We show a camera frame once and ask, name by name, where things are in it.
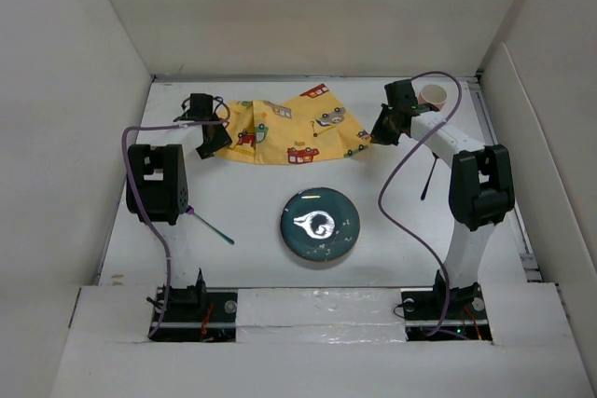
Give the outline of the yellow vehicle-print cloth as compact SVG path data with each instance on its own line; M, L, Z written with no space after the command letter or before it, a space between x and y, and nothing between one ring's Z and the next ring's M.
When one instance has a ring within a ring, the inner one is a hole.
M325 84L285 102L229 105L231 144L219 158L257 165L305 165L350 158L369 148L371 137Z

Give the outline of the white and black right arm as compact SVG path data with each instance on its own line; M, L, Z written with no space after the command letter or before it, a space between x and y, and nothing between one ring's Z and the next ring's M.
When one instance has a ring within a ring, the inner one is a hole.
M515 205L509 153L501 144L487 145L454 127L433 104L419 103L411 81L395 81L384 90L386 102L371 141L396 145L407 135L451 170L451 243L433 286L403 293L405 317L413 321L455 319L481 299L481 259L495 227Z

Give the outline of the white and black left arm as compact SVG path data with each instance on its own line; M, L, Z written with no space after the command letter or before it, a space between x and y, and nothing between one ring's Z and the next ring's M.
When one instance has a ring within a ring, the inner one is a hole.
M166 238L157 229L157 223L174 226L178 217L189 207L189 191L183 146L166 144L132 144L134 132L157 132L199 129L203 143L199 146L201 158L209 158L228 146L231 139L226 126L231 112L219 96L192 93L181 103L182 114L171 125L130 126L120 137L125 166L125 200L130 213L135 214L162 246L165 260L165 283L161 299L150 299L154 310L164 314L170 304L172 291L172 250Z

